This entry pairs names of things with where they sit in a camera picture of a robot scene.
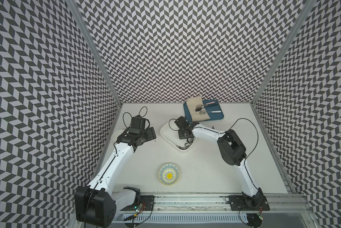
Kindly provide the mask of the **white storage box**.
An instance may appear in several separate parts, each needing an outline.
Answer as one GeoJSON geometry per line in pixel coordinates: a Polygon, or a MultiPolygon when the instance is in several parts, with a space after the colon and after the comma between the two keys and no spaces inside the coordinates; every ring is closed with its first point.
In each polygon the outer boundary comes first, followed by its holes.
{"type": "Polygon", "coordinates": [[[178,127],[174,123],[175,119],[171,119],[167,122],[160,130],[161,136],[173,147],[175,147],[180,152],[187,152],[193,145],[191,145],[187,150],[180,150],[177,146],[183,146],[186,139],[179,139],[178,127]]]}

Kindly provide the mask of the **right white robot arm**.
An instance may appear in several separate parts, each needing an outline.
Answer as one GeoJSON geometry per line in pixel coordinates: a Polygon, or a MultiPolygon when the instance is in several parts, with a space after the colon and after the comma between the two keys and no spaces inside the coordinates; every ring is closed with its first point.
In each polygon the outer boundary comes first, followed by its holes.
{"type": "Polygon", "coordinates": [[[251,175],[246,162],[246,147],[234,130],[212,129],[199,122],[189,123],[183,117],[175,120],[174,124],[178,127],[180,139],[197,138],[216,143],[223,161],[235,169],[246,208],[259,210],[263,206],[264,194],[251,175]]]}

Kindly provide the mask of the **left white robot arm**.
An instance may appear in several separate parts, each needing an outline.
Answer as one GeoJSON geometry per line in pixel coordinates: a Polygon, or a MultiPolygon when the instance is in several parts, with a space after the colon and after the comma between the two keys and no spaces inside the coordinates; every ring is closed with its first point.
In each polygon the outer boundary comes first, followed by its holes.
{"type": "Polygon", "coordinates": [[[78,187],[74,194],[75,212],[78,222],[107,228],[120,210],[138,207],[141,191],[125,187],[113,194],[113,188],[126,162],[136,149],[145,142],[156,139],[153,127],[145,130],[127,128],[118,136],[114,150],[106,164],[86,187],[78,187]]]}

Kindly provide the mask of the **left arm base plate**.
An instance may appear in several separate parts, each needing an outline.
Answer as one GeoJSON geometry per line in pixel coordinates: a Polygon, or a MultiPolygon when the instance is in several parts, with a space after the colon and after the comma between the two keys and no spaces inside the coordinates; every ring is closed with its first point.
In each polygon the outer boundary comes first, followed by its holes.
{"type": "Polygon", "coordinates": [[[141,203],[145,204],[144,211],[153,211],[154,208],[154,195],[142,195],[140,198],[135,199],[135,202],[123,209],[121,211],[135,211],[135,207],[140,206],[141,203]]]}

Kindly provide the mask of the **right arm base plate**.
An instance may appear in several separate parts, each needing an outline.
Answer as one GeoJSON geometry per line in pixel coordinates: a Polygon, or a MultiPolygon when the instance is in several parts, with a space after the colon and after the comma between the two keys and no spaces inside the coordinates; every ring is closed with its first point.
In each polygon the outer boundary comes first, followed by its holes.
{"type": "Polygon", "coordinates": [[[249,197],[243,195],[227,196],[232,211],[270,211],[269,203],[264,195],[249,197]]]}

